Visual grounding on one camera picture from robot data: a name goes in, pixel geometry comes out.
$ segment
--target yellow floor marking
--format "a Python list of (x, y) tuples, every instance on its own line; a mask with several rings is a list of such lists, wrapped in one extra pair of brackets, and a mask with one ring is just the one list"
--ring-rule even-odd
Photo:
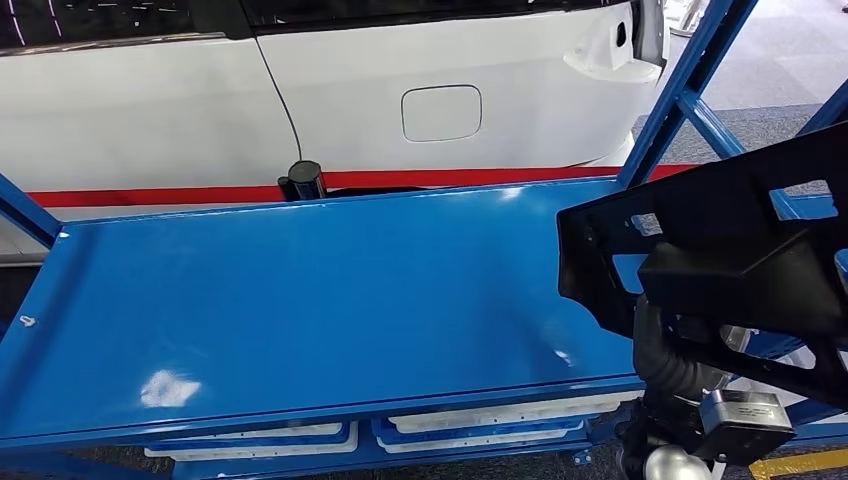
[(749, 468), (754, 480), (770, 480), (771, 477), (778, 475), (815, 472), (846, 466), (848, 466), (848, 450), (843, 449), (759, 460), (752, 463)]

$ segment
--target red stripe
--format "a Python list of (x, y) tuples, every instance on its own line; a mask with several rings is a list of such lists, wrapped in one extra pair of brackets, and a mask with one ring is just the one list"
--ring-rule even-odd
[[(660, 165), (652, 180), (688, 170), (695, 165)], [(398, 170), (326, 172), (327, 188), (452, 187), (560, 180), (615, 175), (619, 167), (490, 168), (462, 170)], [(43, 207), (117, 207), (129, 205), (189, 205), (207, 203), (263, 203), (283, 199), (276, 185), (245, 187), (134, 188), (128, 190), (75, 190), (30, 192)]]

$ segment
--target car window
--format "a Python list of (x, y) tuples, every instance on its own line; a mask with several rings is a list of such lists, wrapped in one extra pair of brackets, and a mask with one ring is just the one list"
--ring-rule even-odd
[(629, 0), (242, 0), (254, 26), (363, 26), (571, 10)]
[(5, 0), (0, 48), (41, 47), (194, 31), (189, 0)]

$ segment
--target black plastic part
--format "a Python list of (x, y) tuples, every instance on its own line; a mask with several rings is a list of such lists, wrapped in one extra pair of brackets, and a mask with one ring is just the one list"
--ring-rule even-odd
[(298, 200), (325, 198), (327, 189), (321, 178), (321, 165), (311, 160), (298, 160), (289, 168), (289, 182), (297, 190)]
[(300, 194), (297, 193), (297, 189), (294, 188), (294, 183), (292, 183), (289, 177), (282, 176), (278, 178), (277, 186), (280, 187), (280, 191), (283, 193), (283, 200), (287, 202), (300, 200)]
[[(649, 303), (663, 315), (703, 323), (705, 339), (673, 334), (682, 358), (848, 408), (848, 372), (838, 347), (848, 338), (848, 296), (835, 265), (848, 247), (848, 124), (710, 163), (559, 212), (559, 291), (601, 327), (633, 337), (637, 295), (612, 258), (644, 254)], [(825, 180), (839, 214), (777, 216), (771, 190)], [(656, 216), (645, 236), (633, 217)], [(812, 370), (735, 352), (725, 324), (793, 335), (816, 357)]]

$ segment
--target black cylinder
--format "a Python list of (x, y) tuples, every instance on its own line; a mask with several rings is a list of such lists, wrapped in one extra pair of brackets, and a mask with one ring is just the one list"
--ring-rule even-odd
[(298, 200), (313, 200), (327, 196), (321, 178), (321, 165), (311, 160), (298, 160), (289, 168), (289, 182), (297, 190)]
[(297, 189), (294, 188), (294, 183), (292, 183), (289, 177), (283, 176), (278, 178), (277, 186), (280, 187), (280, 191), (283, 192), (283, 200), (287, 202), (300, 200), (300, 195), (298, 195)]

